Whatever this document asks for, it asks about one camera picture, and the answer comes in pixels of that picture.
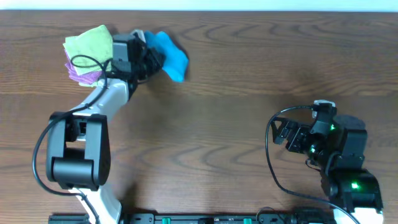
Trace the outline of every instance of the wooden tabletop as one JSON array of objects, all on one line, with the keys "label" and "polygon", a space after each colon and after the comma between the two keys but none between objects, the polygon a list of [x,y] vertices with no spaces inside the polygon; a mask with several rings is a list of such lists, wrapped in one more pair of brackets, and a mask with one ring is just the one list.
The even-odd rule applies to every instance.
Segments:
[{"label": "wooden tabletop", "polygon": [[[287,106],[335,101],[369,134],[364,167],[381,186],[385,223],[398,218],[398,14],[328,12],[2,11],[0,223],[45,223],[84,212],[32,175],[32,150],[49,116],[91,88],[68,78],[65,37],[105,24],[112,33],[164,30],[187,51],[187,80],[161,73],[109,124],[108,182],[127,209],[255,213],[316,202],[278,189],[264,132]],[[309,120],[309,112],[290,114]],[[281,184],[324,197],[305,156],[270,145]],[[45,143],[38,170],[45,177]],[[57,184],[51,184],[59,190]]]}]

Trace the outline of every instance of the wooden table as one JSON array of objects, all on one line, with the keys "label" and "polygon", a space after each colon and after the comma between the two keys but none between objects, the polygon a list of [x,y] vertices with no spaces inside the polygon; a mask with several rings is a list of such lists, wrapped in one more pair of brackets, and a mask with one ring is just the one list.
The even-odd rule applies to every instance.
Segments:
[{"label": "wooden table", "polygon": [[[54,111],[91,88],[68,78],[62,44],[100,24],[111,32],[167,31],[188,52],[187,81],[161,73],[110,122],[108,181],[131,211],[255,213],[315,202],[272,180],[264,130],[276,111],[316,99],[363,119],[364,167],[379,180],[385,223],[398,215],[398,14],[326,12],[0,12],[0,223],[45,223],[83,212],[76,198],[35,182],[34,144]],[[292,113],[309,120],[309,113]],[[290,190],[324,197],[305,156],[271,145]],[[39,172],[45,173],[45,144]]]}]

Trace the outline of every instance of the stack of cloths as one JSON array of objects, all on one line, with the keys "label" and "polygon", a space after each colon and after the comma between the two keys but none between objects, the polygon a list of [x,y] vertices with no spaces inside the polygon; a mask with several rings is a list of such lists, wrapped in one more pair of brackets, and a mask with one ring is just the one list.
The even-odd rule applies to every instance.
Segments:
[{"label": "stack of cloths", "polygon": [[112,36],[104,25],[84,32],[77,37],[65,38],[63,47],[68,59],[65,66],[68,68],[69,78],[79,82],[80,85],[96,86],[96,81],[101,76],[101,68],[92,66],[95,63],[83,57],[73,59],[73,63],[86,67],[76,67],[70,63],[70,59],[76,55],[87,55],[103,63],[113,56],[112,44]]}]

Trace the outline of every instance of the blue cloth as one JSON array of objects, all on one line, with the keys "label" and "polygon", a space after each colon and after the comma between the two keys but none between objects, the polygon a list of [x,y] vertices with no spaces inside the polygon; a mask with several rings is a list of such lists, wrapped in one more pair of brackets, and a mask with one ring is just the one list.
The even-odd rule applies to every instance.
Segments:
[{"label": "blue cloth", "polygon": [[175,82],[183,82],[185,71],[188,67],[188,58],[172,42],[169,35],[159,32],[156,35],[150,31],[145,31],[145,40],[148,47],[154,47],[159,53],[165,55],[163,71]]}]

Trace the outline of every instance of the white wall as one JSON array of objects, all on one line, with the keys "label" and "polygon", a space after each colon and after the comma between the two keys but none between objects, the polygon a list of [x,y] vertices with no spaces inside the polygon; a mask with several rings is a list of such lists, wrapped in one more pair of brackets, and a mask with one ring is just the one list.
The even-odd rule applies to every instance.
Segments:
[{"label": "white wall", "polygon": [[398,12],[398,0],[0,0],[0,9]]}]

